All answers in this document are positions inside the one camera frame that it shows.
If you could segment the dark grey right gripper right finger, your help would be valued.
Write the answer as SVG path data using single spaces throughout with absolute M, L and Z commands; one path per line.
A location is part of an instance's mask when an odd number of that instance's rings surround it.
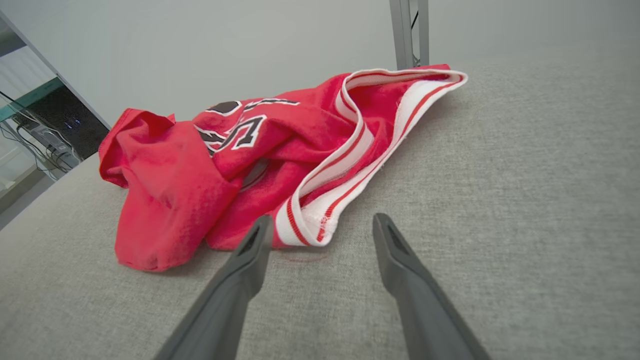
M 372 219 L 382 284 L 395 299 L 410 360 L 490 356 L 387 214 Z

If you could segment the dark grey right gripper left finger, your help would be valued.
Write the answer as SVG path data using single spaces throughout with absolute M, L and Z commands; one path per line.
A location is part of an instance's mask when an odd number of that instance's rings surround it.
M 274 239 L 270 215 L 258 218 L 154 357 L 234 360 L 249 302 L 261 291 Z

